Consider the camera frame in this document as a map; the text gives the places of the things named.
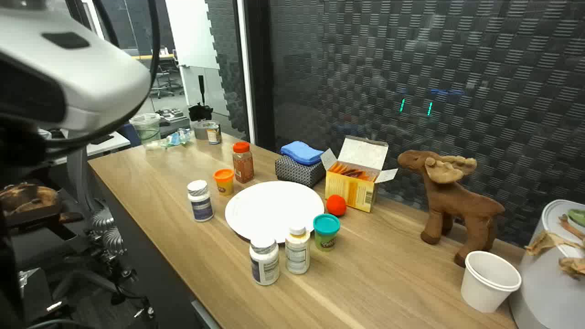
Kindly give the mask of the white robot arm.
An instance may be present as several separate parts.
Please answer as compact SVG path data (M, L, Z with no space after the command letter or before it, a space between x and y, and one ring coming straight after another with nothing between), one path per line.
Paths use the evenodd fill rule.
M152 75L46 0L0 2L0 120L61 128L84 140L116 130L141 108Z

